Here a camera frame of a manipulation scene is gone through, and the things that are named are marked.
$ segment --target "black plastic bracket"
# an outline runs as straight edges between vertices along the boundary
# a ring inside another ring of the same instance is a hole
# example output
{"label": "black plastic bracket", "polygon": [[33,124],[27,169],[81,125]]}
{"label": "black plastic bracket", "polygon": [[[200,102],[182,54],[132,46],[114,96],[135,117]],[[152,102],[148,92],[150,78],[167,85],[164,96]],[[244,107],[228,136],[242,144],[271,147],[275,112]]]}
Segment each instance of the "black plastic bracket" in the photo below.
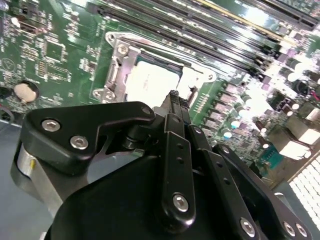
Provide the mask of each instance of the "black plastic bracket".
{"label": "black plastic bracket", "polygon": [[[189,125],[188,133],[191,139],[194,165],[203,169],[211,184],[218,191],[233,236],[241,240],[261,239],[260,230],[252,219],[225,160],[212,152],[204,132],[199,127]],[[250,223],[248,233],[244,231],[241,221]]]}
{"label": "black plastic bracket", "polygon": [[[97,154],[101,136],[113,138],[118,131],[133,125],[151,124],[155,118],[152,109],[142,102],[43,108],[25,116],[20,140],[29,154],[65,174],[78,175],[87,170]],[[60,129],[45,130],[44,120],[57,121]],[[72,147],[73,136],[84,137],[88,141],[87,148]]]}
{"label": "black plastic bracket", "polygon": [[300,219],[228,146],[218,144],[213,148],[213,152],[225,160],[242,196],[254,203],[257,216],[255,221],[259,222],[260,228],[269,239],[312,239],[311,233]]}
{"label": "black plastic bracket", "polygon": [[191,148],[185,139],[185,125],[173,113],[166,115],[161,154],[160,211],[162,225],[181,233],[196,219]]}

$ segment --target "screw hole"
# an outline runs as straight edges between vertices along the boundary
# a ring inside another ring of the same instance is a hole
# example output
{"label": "screw hole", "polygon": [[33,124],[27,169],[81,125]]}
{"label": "screw hole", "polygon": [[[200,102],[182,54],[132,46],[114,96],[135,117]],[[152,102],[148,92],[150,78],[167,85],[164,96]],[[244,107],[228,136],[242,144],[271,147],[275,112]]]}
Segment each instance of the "screw hole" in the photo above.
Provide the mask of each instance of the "screw hole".
{"label": "screw hole", "polygon": [[153,139],[152,140],[152,145],[156,145],[156,144],[158,144],[159,143],[159,139]]}
{"label": "screw hole", "polygon": [[228,178],[226,178],[226,177],[223,179],[223,181],[224,181],[225,184],[227,184],[227,185],[230,185],[230,184],[231,184],[231,182],[230,182],[230,181],[228,180]]}
{"label": "screw hole", "polygon": [[108,36],[108,39],[109,39],[111,42],[113,42],[113,41],[115,40],[115,36],[114,36],[113,34],[110,34],[110,35]]}
{"label": "screw hole", "polygon": [[143,107],[143,108],[142,108],[142,111],[143,111],[145,114],[151,114],[151,111],[150,111],[147,107]]}
{"label": "screw hole", "polygon": [[185,161],[181,157],[177,157],[176,159],[178,160],[178,162],[180,164],[184,164],[185,163]]}

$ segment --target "motherboard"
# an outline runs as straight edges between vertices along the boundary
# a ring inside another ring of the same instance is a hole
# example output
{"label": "motherboard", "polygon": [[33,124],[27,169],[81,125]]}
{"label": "motherboard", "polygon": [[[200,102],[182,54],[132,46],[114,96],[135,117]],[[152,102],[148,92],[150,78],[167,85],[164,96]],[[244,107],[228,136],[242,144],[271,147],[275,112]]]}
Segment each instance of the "motherboard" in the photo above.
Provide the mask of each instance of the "motherboard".
{"label": "motherboard", "polygon": [[187,99],[267,184],[320,138],[314,0],[0,0],[0,110]]}

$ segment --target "silver screw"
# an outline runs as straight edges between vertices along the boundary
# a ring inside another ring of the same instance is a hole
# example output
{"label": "silver screw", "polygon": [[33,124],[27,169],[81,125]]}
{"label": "silver screw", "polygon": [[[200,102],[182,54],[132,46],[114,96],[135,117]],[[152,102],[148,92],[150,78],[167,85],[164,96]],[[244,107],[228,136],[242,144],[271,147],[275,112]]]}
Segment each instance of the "silver screw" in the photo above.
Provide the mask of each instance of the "silver screw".
{"label": "silver screw", "polygon": [[296,225],[296,228],[298,229],[299,233],[301,233],[301,235],[306,238],[308,236],[306,230],[299,223],[296,223],[295,225]]}
{"label": "silver screw", "polygon": [[145,114],[151,114],[151,111],[147,107],[143,107],[142,112],[144,112]]}
{"label": "silver screw", "polygon": [[7,12],[9,10],[9,5],[5,1],[0,1],[0,10]]}
{"label": "silver screw", "polygon": [[117,47],[118,53],[120,53],[121,55],[126,55],[129,52],[129,48],[124,45],[124,44],[120,44]]}
{"label": "silver screw", "polygon": [[283,222],[283,226],[284,226],[286,232],[287,232],[290,236],[294,237],[294,236],[296,235],[295,230],[292,228],[292,226],[289,225],[289,223],[287,223],[286,221],[284,221],[284,222]]}
{"label": "silver screw", "polygon": [[56,120],[53,120],[53,119],[44,120],[41,123],[41,125],[44,130],[46,130],[48,132],[52,132],[52,133],[58,131],[61,128],[60,124]]}
{"label": "silver screw", "polygon": [[245,231],[246,234],[248,234],[249,237],[254,238],[256,235],[256,230],[252,224],[245,219],[244,217],[240,218],[240,224],[242,229]]}
{"label": "silver screw", "polygon": [[222,150],[226,153],[226,154],[229,154],[229,149],[225,146],[222,147]]}
{"label": "silver screw", "polygon": [[176,194],[173,196],[173,204],[180,212],[186,212],[189,209],[189,204],[187,199],[180,195]]}
{"label": "silver screw", "polygon": [[70,139],[70,144],[72,147],[79,150],[85,150],[89,146],[89,142],[84,136],[73,136]]}
{"label": "silver screw", "polygon": [[113,100],[116,98],[116,95],[114,94],[113,91],[111,91],[110,89],[106,89],[103,93],[103,97],[105,100]]}
{"label": "silver screw", "polygon": [[113,41],[115,40],[115,36],[114,36],[113,34],[109,34],[109,35],[108,35],[108,40],[109,40],[110,42],[113,42]]}
{"label": "silver screw", "polygon": [[201,134],[201,130],[200,130],[200,128],[198,128],[198,127],[194,127],[194,130],[195,130],[195,132],[197,133],[197,134]]}

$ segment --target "integrated circuit chip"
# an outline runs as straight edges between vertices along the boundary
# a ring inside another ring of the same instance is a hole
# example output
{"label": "integrated circuit chip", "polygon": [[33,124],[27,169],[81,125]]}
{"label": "integrated circuit chip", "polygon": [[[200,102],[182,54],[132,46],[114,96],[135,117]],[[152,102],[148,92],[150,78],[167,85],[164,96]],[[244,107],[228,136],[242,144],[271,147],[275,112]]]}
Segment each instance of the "integrated circuit chip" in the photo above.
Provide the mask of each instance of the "integrated circuit chip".
{"label": "integrated circuit chip", "polygon": [[45,56],[49,59],[60,62],[62,60],[64,46],[55,42],[47,41]]}

